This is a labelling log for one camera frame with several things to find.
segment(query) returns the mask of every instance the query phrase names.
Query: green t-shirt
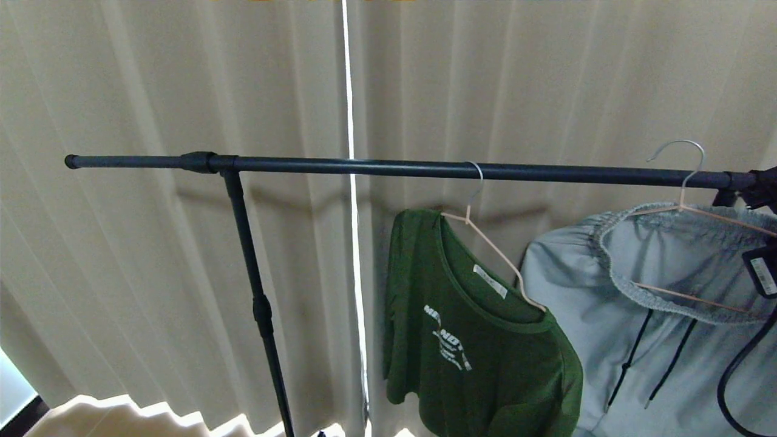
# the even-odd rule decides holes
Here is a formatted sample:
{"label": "green t-shirt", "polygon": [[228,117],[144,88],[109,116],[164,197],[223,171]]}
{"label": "green t-shirt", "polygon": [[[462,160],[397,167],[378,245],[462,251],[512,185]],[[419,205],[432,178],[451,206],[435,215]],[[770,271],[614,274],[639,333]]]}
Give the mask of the green t-shirt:
{"label": "green t-shirt", "polygon": [[396,216],[388,256],[388,400],[418,393],[440,437],[568,437],[583,370],[553,315],[467,250],[440,212]]}

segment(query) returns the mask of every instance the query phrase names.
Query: black tag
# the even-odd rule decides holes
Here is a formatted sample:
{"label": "black tag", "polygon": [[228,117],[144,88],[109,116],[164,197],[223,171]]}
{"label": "black tag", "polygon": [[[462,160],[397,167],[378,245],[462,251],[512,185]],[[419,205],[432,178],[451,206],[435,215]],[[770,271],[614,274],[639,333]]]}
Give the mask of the black tag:
{"label": "black tag", "polygon": [[777,245],[749,250],[742,259],[758,293],[766,299],[777,299]]}

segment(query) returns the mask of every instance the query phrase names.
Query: garment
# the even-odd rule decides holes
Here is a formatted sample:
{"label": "garment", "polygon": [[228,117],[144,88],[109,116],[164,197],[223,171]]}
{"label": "garment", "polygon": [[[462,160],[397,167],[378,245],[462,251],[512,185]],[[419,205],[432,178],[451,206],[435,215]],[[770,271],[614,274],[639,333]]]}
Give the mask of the garment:
{"label": "garment", "polygon": [[[583,363],[576,435],[738,435],[718,408],[716,387],[775,305],[755,291],[741,256],[765,246],[768,236],[693,212],[629,217],[668,205],[593,215],[527,249],[521,267],[527,294],[553,311]],[[768,215],[697,208],[777,231]],[[737,313],[635,282],[750,310]],[[734,417],[768,435],[777,432],[775,344],[771,332],[726,389]],[[623,366],[628,372],[621,377]]]}
{"label": "garment", "polygon": [[418,393],[434,434],[572,433],[582,384],[574,350],[553,315],[482,266],[440,212],[396,216],[386,297],[388,399]]}

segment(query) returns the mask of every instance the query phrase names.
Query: curtain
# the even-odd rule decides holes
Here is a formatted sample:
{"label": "curtain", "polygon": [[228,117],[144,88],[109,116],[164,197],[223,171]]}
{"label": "curtain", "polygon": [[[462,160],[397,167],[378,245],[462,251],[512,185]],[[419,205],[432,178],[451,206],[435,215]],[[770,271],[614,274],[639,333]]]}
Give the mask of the curtain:
{"label": "curtain", "polygon": [[[0,5],[2,348],[52,406],[280,421],[223,180],[82,155],[347,157],[340,5]],[[348,178],[244,173],[295,431],[363,429]]]}
{"label": "curtain", "polygon": [[[358,158],[693,169],[777,163],[773,2],[362,2],[348,0]],[[430,435],[417,399],[382,381],[382,289],[404,208],[463,214],[472,180],[357,177],[368,380],[375,435]],[[473,217],[516,263],[540,233],[676,188],[486,181]],[[689,190],[709,204],[714,191]],[[475,254],[512,278],[475,233]]]}

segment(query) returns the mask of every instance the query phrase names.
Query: drawstring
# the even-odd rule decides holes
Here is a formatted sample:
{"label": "drawstring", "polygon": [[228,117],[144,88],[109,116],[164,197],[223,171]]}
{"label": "drawstring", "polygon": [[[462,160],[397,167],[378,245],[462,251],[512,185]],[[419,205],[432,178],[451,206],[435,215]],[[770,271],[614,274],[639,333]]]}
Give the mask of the drawstring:
{"label": "drawstring", "polygon": [[674,357],[672,358],[672,362],[669,364],[669,367],[667,367],[667,371],[664,372],[664,375],[661,376],[661,381],[658,382],[658,385],[656,385],[656,388],[653,389],[653,392],[650,394],[650,397],[647,398],[647,402],[645,403],[645,409],[647,409],[650,406],[650,401],[653,400],[654,397],[658,394],[658,390],[661,390],[661,387],[664,385],[664,382],[669,377],[669,374],[672,373],[672,369],[674,369],[674,365],[677,364],[678,358],[680,358],[680,354],[682,353],[682,348],[685,347],[685,342],[688,341],[688,337],[691,335],[691,331],[696,326],[696,319],[691,320],[691,324],[688,325],[688,329],[685,330],[685,334],[682,336],[682,340],[680,340],[680,345],[678,346],[677,351],[674,352]]}
{"label": "drawstring", "polygon": [[605,407],[605,413],[607,412],[607,410],[610,409],[610,406],[612,405],[612,401],[615,400],[615,396],[618,394],[618,390],[620,390],[621,384],[623,384],[623,379],[626,377],[626,372],[629,370],[629,367],[631,367],[632,361],[634,360],[636,347],[639,345],[639,341],[642,340],[642,334],[645,334],[645,328],[647,327],[647,322],[650,320],[650,317],[652,315],[653,315],[653,310],[648,309],[647,316],[645,317],[645,321],[642,322],[642,327],[639,329],[639,334],[636,335],[636,340],[634,341],[634,345],[632,346],[632,351],[631,353],[629,353],[629,359],[626,360],[626,362],[624,362],[621,365],[621,376],[618,378],[618,383],[615,384],[615,389],[612,391],[610,400],[607,402],[607,406]]}

